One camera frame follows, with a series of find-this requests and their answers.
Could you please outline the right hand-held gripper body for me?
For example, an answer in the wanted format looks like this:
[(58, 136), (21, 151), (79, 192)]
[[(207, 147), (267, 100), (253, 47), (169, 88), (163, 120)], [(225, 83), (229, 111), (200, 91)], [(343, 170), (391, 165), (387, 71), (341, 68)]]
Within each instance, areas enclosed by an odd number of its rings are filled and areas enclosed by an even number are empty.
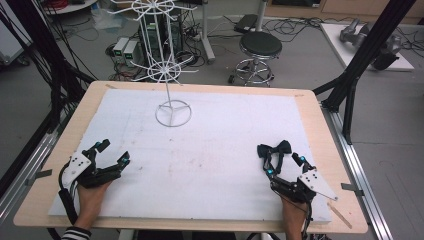
[(338, 196), (317, 169), (308, 170), (289, 182), (276, 175), (271, 176), (271, 189), (293, 202), (311, 203), (317, 194), (337, 201)]

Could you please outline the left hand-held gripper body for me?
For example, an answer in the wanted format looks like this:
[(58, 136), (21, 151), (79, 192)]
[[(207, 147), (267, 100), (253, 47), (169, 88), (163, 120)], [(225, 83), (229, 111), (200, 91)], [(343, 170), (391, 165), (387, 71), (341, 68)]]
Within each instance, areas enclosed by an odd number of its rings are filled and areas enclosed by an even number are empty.
[(74, 182), (85, 188), (95, 188), (121, 177), (122, 169), (119, 164), (100, 169), (95, 161), (83, 153), (75, 152), (61, 175), (61, 186), (69, 188)]

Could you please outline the black bow tie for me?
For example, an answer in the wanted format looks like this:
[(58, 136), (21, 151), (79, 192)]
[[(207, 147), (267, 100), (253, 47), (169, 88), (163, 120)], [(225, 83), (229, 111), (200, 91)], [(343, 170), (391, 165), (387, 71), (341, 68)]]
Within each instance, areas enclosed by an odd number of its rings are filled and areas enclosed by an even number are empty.
[(281, 141), (276, 147), (271, 147), (266, 144), (260, 144), (257, 146), (258, 157), (264, 160), (263, 170), (265, 164), (272, 164), (272, 155), (276, 153), (278, 155), (277, 167), (275, 168), (277, 174), (281, 173), (283, 165), (283, 158), (285, 154), (291, 154), (291, 145), (287, 140)]

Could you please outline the person's left hand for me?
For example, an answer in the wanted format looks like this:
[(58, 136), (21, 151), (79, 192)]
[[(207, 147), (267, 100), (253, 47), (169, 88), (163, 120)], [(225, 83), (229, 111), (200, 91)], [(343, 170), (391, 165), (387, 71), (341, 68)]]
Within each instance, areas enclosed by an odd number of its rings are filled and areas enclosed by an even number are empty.
[(106, 190), (110, 182), (95, 188), (78, 187), (80, 211), (74, 226), (90, 230), (100, 211)]

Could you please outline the person's right hand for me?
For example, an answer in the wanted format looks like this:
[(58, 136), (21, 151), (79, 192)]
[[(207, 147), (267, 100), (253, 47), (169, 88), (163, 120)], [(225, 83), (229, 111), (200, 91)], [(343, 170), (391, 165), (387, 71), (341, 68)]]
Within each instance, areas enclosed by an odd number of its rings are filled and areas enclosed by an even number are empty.
[(306, 220), (308, 206), (282, 197), (283, 228), (286, 240), (302, 240), (302, 227)]

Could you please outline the grey metal clamp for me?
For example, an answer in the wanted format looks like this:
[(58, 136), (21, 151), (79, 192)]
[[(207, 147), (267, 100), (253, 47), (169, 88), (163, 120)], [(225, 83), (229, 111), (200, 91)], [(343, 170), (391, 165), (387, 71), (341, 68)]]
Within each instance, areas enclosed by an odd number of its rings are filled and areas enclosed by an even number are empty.
[(356, 185), (354, 184), (347, 184), (347, 183), (341, 183), (341, 188), (343, 190), (352, 191), (355, 193), (356, 196), (364, 196), (364, 191), (360, 190)]
[(32, 186), (37, 179), (48, 177), (52, 175), (52, 169), (43, 170), (34, 174), (32, 178), (25, 180), (25, 186)]

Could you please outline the wooden stick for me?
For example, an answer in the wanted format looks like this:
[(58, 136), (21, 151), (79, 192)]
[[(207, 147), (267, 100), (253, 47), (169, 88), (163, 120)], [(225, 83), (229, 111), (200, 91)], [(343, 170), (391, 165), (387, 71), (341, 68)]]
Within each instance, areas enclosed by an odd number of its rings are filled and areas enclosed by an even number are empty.
[(352, 224), (342, 215), (342, 213), (335, 206), (333, 206), (330, 202), (327, 202), (327, 206), (349, 229), (352, 229)]

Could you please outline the white power supply box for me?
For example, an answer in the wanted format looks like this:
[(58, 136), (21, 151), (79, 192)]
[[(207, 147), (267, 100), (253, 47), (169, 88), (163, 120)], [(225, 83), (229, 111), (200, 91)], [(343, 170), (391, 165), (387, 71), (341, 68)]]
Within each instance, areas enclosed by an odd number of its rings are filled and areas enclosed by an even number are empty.
[(123, 52), (127, 67), (133, 67), (140, 60), (140, 50), (136, 40), (130, 40)]
[(126, 48), (128, 41), (129, 41), (128, 37), (121, 37), (118, 40), (118, 42), (115, 44), (115, 46), (112, 49), (115, 57), (122, 57), (123, 56), (123, 52)]

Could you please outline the white floor board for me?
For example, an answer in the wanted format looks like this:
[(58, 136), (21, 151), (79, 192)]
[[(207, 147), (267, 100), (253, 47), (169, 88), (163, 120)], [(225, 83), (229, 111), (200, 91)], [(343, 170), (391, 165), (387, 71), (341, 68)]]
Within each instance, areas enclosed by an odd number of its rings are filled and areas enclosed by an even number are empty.
[[(340, 32), (345, 27), (347, 24), (321, 23), (321, 29), (326, 39), (332, 45), (332, 49), (344, 67), (351, 62), (356, 53), (355, 47), (350, 42), (343, 43), (339, 39)], [(387, 68), (387, 71), (408, 72), (414, 69), (401, 53), (397, 53), (396, 56), (398, 59)]]

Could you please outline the black round stool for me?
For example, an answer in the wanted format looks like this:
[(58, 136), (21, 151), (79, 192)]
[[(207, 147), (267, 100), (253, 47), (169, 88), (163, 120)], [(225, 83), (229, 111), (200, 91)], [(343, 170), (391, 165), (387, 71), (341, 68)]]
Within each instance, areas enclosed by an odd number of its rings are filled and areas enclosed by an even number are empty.
[(248, 56), (248, 59), (239, 62), (228, 82), (233, 84), (236, 78), (241, 79), (244, 85), (266, 84), (275, 77), (267, 60), (278, 58), (282, 51), (281, 41), (266, 32), (248, 32), (241, 37), (240, 50)]

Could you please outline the dark computer tower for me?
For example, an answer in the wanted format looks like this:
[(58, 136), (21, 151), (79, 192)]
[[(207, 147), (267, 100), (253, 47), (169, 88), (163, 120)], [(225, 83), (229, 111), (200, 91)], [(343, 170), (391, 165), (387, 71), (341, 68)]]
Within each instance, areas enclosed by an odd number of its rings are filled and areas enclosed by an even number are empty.
[(182, 39), (182, 21), (181, 11), (172, 10), (170, 20), (171, 32), (168, 32), (167, 21), (165, 15), (145, 15), (142, 19), (142, 25), (139, 27), (140, 41), (142, 43), (150, 42), (152, 55), (156, 60), (160, 59), (160, 49), (162, 46), (163, 53), (168, 56), (170, 54), (170, 46), (168, 43), (168, 35), (172, 35), (174, 56), (183, 51)]

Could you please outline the black flat box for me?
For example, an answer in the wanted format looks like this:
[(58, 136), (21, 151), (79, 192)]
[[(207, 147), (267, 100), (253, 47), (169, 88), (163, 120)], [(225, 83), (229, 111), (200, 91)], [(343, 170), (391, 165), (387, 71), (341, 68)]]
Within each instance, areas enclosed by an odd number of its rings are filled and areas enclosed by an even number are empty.
[(256, 30), (258, 16), (256, 14), (244, 15), (234, 26), (234, 30), (239, 33), (248, 33)]

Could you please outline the grey metal stand leg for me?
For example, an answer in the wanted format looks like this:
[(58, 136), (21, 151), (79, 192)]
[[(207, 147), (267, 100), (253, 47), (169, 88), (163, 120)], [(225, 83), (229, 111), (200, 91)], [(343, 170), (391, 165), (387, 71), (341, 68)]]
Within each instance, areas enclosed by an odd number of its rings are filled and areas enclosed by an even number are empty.
[(202, 2), (202, 31), (200, 32), (201, 42), (204, 48), (204, 52), (206, 54), (206, 63), (213, 64), (216, 57), (208, 38), (208, 0), (201, 0), (201, 2)]

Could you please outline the white stand pole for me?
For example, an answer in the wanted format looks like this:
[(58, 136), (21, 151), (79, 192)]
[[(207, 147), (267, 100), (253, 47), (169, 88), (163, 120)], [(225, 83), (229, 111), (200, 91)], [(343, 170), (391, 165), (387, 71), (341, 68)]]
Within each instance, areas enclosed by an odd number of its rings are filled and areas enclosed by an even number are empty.
[(262, 31), (262, 25), (263, 25), (265, 10), (266, 10), (268, 1), (269, 0), (260, 0), (259, 1), (258, 12), (257, 12), (257, 20), (256, 20), (256, 25), (255, 25), (255, 32), (261, 32)]

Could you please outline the aluminium rail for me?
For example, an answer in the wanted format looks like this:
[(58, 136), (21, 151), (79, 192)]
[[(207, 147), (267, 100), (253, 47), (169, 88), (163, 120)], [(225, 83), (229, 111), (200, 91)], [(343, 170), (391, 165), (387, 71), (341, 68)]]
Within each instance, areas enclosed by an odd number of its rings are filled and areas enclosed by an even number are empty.
[(0, 225), (28, 187), (25, 180), (40, 172), (56, 145), (59, 130), (36, 131), (0, 179)]
[(355, 148), (342, 134), (343, 121), (340, 114), (330, 112), (324, 107), (321, 110), (353, 184), (355, 195), (365, 213), (367, 225), (372, 229), (377, 240), (394, 240)]

